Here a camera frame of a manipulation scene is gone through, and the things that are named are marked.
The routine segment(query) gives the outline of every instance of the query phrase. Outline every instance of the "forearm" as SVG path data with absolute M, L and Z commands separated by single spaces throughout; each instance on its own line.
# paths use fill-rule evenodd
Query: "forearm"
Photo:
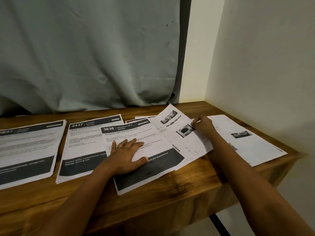
M 101 163 L 36 235 L 82 235 L 112 171 Z
M 226 175 L 245 216 L 257 235 L 313 235 L 281 194 L 242 159 L 216 132 L 208 134 L 215 161 Z

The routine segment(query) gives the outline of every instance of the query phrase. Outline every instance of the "wood grain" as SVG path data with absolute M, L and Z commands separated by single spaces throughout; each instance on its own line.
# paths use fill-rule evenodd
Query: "wood grain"
M 200 114 L 207 116 L 225 114 L 236 123 L 285 150 L 287 155 L 255 167 L 274 186 L 281 182 L 295 161 L 303 156 L 206 102 L 181 103 L 175 106 L 190 118 L 195 118 Z M 123 120 L 134 119 L 135 116 L 140 115 L 157 115 L 165 107 L 166 105 L 158 105 L 2 118 L 0 129 L 61 119 L 68 121 L 66 127 L 68 129 L 69 123 L 119 113 Z M 66 131 L 52 177 L 0 190 L 0 235 L 32 234 L 88 177 L 58 185 L 55 183 L 65 137 Z M 224 175 L 210 162 L 209 157 L 212 154 L 214 154 L 213 151 L 178 171 L 170 172 L 121 196 L 117 195 L 113 181 L 109 181 L 86 233 L 95 234 L 99 230 L 106 231 L 107 229 L 111 232 L 115 229 L 121 232 L 124 227 L 127 235 L 168 234 L 237 203 Z

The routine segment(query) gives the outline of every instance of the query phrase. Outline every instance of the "wall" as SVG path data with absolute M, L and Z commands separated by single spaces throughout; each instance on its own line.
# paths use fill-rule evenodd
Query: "wall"
M 315 0 L 225 0 L 205 94 L 208 103 L 309 153 L 278 190 L 313 229 L 314 6 Z
M 203 101 L 224 0 L 191 0 L 179 102 Z

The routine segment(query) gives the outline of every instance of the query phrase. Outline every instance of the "person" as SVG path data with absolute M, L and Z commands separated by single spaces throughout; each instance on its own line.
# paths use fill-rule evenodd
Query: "person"
M 315 232 L 281 194 L 216 132 L 210 119 L 199 116 L 191 124 L 211 141 L 215 151 L 212 160 L 226 175 L 255 235 L 315 236 Z M 129 142 L 126 139 L 116 147 L 114 141 L 111 154 L 35 235 L 82 235 L 108 180 L 148 162 L 147 157 L 131 161 L 143 144 L 136 139 Z

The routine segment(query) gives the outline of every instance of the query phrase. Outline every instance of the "gray curtain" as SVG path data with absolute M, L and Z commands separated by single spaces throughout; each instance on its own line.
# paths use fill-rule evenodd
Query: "gray curtain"
M 164 104 L 179 0 L 0 0 L 0 114 Z

